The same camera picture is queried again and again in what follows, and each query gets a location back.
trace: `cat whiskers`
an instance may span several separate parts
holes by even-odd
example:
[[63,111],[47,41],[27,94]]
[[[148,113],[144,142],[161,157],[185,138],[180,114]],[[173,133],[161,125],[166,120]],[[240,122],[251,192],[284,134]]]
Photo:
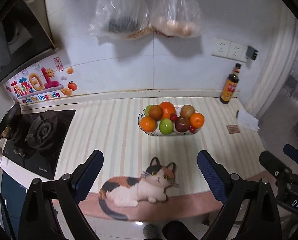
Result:
[[168,179],[168,182],[171,184],[171,186],[173,186],[173,187],[179,187],[179,184],[178,183],[175,183],[174,181],[173,181],[173,179]]
[[149,172],[143,171],[140,177],[141,178],[147,178],[149,176],[151,176],[151,174]]
[[171,183],[171,186],[173,186],[173,187],[179,187],[179,184],[178,183]]

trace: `paper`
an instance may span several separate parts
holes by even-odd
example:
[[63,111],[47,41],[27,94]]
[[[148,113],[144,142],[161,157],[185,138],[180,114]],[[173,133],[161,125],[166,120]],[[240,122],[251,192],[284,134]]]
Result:
[[259,130],[259,120],[251,116],[245,109],[239,109],[237,115],[238,125],[257,132]]

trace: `floor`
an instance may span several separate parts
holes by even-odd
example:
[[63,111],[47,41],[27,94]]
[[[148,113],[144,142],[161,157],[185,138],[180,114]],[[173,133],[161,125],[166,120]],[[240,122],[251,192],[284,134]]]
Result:
[[[65,218],[62,214],[60,206],[54,206],[58,212],[57,219],[59,221],[60,227],[68,240],[74,240],[69,227],[65,221]],[[116,221],[116,220],[104,220],[95,217],[85,216],[86,220],[88,221],[89,225],[93,230],[95,230],[97,236],[101,240],[142,240],[143,236],[143,227],[148,223],[143,223],[142,225],[137,225],[135,222],[124,222],[124,221]],[[194,218],[186,218],[186,219],[179,219],[182,223],[184,223],[188,229],[198,238],[201,239],[205,232],[208,230],[208,226],[203,225],[202,221],[204,220],[205,216],[194,217]],[[158,221],[151,224],[154,224],[158,227],[161,239],[163,235],[161,230],[165,224],[169,221]],[[230,232],[229,238],[232,239],[235,237],[238,228],[233,228]]]

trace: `sun sticker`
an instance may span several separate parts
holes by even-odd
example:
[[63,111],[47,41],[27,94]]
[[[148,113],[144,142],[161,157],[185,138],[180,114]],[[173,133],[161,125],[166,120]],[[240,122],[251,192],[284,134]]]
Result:
[[48,68],[46,70],[46,74],[47,74],[48,77],[54,77],[55,76],[54,71],[52,69],[50,69],[50,68]]

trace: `cat-shaped mat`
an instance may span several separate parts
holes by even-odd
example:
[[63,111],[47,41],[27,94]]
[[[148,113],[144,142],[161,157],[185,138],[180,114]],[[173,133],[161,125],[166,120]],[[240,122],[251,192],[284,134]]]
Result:
[[136,207],[138,201],[150,203],[166,201],[165,189],[178,186],[174,183],[175,169],[175,163],[162,166],[159,159],[154,157],[140,178],[119,176],[107,180],[98,195],[101,209],[114,219],[128,220],[126,215],[111,210],[106,199],[113,201],[118,207]]

